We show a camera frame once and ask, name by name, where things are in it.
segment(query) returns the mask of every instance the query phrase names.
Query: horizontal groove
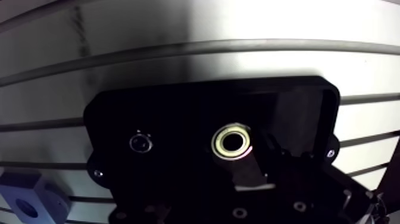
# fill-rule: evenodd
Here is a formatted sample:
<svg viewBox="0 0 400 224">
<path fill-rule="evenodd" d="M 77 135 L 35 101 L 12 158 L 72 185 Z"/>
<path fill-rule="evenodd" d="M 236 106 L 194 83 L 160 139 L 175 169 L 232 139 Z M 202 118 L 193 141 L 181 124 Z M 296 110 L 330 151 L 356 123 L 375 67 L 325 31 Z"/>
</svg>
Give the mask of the horizontal groove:
<svg viewBox="0 0 400 224">
<path fill-rule="evenodd" d="M 68 224 L 106 224 L 106 223 L 99 223 L 99 222 L 84 222 L 84 221 L 75 221 L 75 220 L 67 220 L 65 223 L 68 223 Z"/>
<path fill-rule="evenodd" d="M 0 207 L 0 211 L 8 212 L 8 213 L 14 213 L 11 209 L 5 209 Z M 68 224 L 105 224 L 105 223 L 98 223 L 98 222 L 82 222 L 82 221 L 76 221 L 76 220 L 67 220 L 65 223 Z"/>
<path fill-rule="evenodd" d="M 66 10 L 67 8 L 72 8 L 76 5 L 85 4 L 96 0 L 57 0 L 50 2 L 48 4 L 39 6 L 32 10 L 21 13 L 13 18 L 0 23 L 0 33 L 6 32 L 25 23 L 29 23 L 36 19 L 45 17 L 47 15 L 53 14 L 57 11 Z"/>
<path fill-rule="evenodd" d="M 389 165 L 389 163 L 384 163 L 384 164 L 381 164 L 381 165 L 378 165 L 378 166 L 373 166 L 373 167 L 369 167 L 369 168 L 362 169 L 362 170 L 359 170 L 359 171 L 347 173 L 347 175 L 350 176 L 350 177 L 355 177 L 355 176 L 359 176 L 359 175 L 362 175 L 362 174 L 370 173 L 370 172 L 373 172 L 373 171 L 376 171 L 376 170 L 380 170 L 382 168 L 386 168 L 386 167 L 388 167 L 388 165 Z"/>
<path fill-rule="evenodd" d="M 373 102 L 386 102 L 400 100 L 400 94 L 377 94 L 342 97 L 340 105 L 365 104 Z M 39 122 L 16 123 L 0 125 L 0 132 L 18 132 L 24 130 L 56 129 L 65 127 L 84 126 L 82 117 L 70 119 L 44 120 Z"/>
<path fill-rule="evenodd" d="M 400 135 L 400 131 L 395 131 L 395 132 L 389 132 L 389 133 L 383 133 L 379 135 L 373 135 L 373 136 L 367 136 L 363 138 L 356 138 L 356 139 L 351 139 L 351 140 L 345 140 L 340 142 L 340 147 L 345 148 L 345 147 L 350 147 L 354 145 L 361 145 L 369 142 L 375 142 L 379 140 L 384 140 L 392 137 L 396 137 Z"/>
<path fill-rule="evenodd" d="M 70 200 L 73 202 L 83 202 L 83 203 L 98 203 L 98 204 L 114 204 L 113 198 L 91 198 L 91 197 L 77 197 L 69 196 Z"/>
<path fill-rule="evenodd" d="M 79 127 L 79 126 L 84 126 L 82 117 L 0 125 L 0 132 L 19 132 L 24 130 L 56 129 L 56 128 Z"/>
<path fill-rule="evenodd" d="M 0 207 L 0 211 L 14 213 L 11 209 L 1 208 L 1 207 Z"/>
<path fill-rule="evenodd" d="M 0 167 L 51 170 L 86 170 L 86 163 L 30 163 L 0 161 Z"/>
<path fill-rule="evenodd" d="M 340 105 L 368 104 L 374 102 L 388 102 L 400 100 L 400 94 L 374 94 L 342 97 Z"/>
<path fill-rule="evenodd" d="M 150 60 L 184 55 L 249 51 L 342 51 L 400 55 L 400 46 L 378 43 L 310 39 L 244 39 L 175 43 L 170 45 L 148 46 L 112 52 L 23 71 L 21 73 L 0 78 L 0 87 L 26 82 L 41 77 L 66 73 L 69 71 L 126 63 L 129 61 Z"/>
</svg>

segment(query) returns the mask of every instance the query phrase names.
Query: mounting hole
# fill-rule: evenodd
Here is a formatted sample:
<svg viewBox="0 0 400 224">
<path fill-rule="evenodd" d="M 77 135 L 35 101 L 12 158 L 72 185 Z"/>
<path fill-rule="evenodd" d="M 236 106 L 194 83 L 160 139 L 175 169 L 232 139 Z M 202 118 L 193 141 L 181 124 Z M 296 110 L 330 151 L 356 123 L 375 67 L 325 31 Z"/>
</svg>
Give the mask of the mounting hole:
<svg viewBox="0 0 400 224">
<path fill-rule="evenodd" d="M 232 211 L 232 215 L 237 219 L 244 219 L 247 217 L 247 210 L 244 208 L 235 208 Z"/>
<path fill-rule="evenodd" d="M 243 146 L 243 143 L 243 135 L 237 132 L 229 133 L 222 139 L 222 146 L 228 151 L 239 150 Z"/>
<path fill-rule="evenodd" d="M 15 202 L 16 202 L 18 208 L 27 216 L 32 217 L 32 218 L 37 218 L 39 216 L 36 209 L 31 204 L 29 204 L 27 201 L 17 199 Z"/>
<path fill-rule="evenodd" d="M 115 217 L 116 217 L 117 219 L 126 219 L 127 215 L 126 215 L 125 212 L 120 211 L 120 212 L 118 212 L 117 214 L 115 214 Z"/>
<path fill-rule="evenodd" d="M 293 208 L 299 212 L 305 212 L 307 210 L 307 205 L 302 201 L 297 201 L 293 204 Z"/>
<path fill-rule="evenodd" d="M 238 160 L 252 150 L 249 127 L 231 123 L 215 132 L 211 140 L 213 153 L 223 160 Z"/>
<path fill-rule="evenodd" d="M 137 153 L 147 153 L 153 147 L 150 137 L 142 133 L 133 135 L 129 140 L 130 148 Z"/>
</svg>

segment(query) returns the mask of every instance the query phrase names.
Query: blue plastic part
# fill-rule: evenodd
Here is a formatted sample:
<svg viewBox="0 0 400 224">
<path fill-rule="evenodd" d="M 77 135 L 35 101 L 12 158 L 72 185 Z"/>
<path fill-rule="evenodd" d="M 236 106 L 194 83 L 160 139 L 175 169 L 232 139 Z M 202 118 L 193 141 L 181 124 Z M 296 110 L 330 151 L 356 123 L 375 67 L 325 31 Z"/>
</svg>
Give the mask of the blue plastic part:
<svg viewBox="0 0 400 224">
<path fill-rule="evenodd" d="M 39 173 L 5 171 L 0 194 L 26 224 L 63 224 L 71 209 L 68 196 Z"/>
</svg>

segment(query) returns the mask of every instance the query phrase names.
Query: slatwall panel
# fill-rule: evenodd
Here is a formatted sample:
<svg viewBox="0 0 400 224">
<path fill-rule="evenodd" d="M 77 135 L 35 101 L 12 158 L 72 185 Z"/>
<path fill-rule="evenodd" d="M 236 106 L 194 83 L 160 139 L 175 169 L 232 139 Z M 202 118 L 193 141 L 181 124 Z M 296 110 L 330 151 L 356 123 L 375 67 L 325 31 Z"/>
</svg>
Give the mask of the slatwall panel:
<svg viewBox="0 0 400 224">
<path fill-rule="evenodd" d="M 46 10 L 34 9 L 48 2 Z M 81 116 L 87 103 L 105 89 L 323 76 L 342 95 L 335 134 L 343 148 L 334 166 L 371 190 L 377 188 L 398 142 L 399 5 L 380 0 L 36 0 L 15 7 L 20 3 L 0 1 L 0 12 L 10 12 L 0 16 L 5 23 L 32 9 L 36 14 L 14 17 L 9 26 L 0 23 L 0 167 L 38 170 L 56 182 L 73 201 L 70 223 L 107 223 L 115 207 L 110 192 L 85 171 L 92 147 Z M 157 59 L 135 62 L 118 52 L 225 39 L 347 42 L 280 43 L 272 48 L 275 42 L 267 40 L 261 52 L 154 54 Z M 119 59 L 96 62 L 96 55 L 109 53 L 108 61 Z M 81 57 L 97 67 L 81 66 L 81 60 L 68 64 L 75 66 L 72 71 L 59 64 Z M 19 223 L 2 198 L 0 208 L 0 222 Z"/>
</svg>

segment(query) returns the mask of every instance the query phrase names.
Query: white slatwall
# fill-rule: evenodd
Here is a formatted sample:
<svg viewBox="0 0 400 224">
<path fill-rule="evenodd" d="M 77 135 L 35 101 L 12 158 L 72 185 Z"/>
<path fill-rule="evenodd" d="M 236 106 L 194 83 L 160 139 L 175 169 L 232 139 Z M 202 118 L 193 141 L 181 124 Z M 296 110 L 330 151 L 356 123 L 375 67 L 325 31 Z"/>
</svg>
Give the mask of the white slatwall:
<svg viewBox="0 0 400 224">
<path fill-rule="evenodd" d="M 46 2 L 50 1 L 0 1 L 0 21 Z M 220 39 L 329 39 L 400 46 L 400 5 L 381 0 L 103 0 L 80 9 L 92 55 Z M 82 45 L 68 9 L 0 33 L 0 77 L 78 59 Z M 328 51 L 242 52 L 124 63 L 0 88 L 0 125 L 81 117 L 103 89 L 163 83 L 319 75 L 345 97 L 400 93 L 399 71 L 400 56 Z M 398 111 L 400 101 L 340 106 L 335 134 L 347 141 L 400 130 Z M 334 165 L 351 173 L 388 163 L 398 139 L 342 148 Z M 91 152 L 83 127 L 0 132 L 0 161 L 85 163 Z M 376 189 L 385 170 L 354 179 Z M 84 170 L 39 171 L 69 196 L 111 198 Z M 1 197 L 0 207 L 9 208 Z M 114 207 L 75 202 L 68 219 L 107 223 Z M 5 211 L 0 211 L 0 222 L 20 223 Z"/>
</svg>

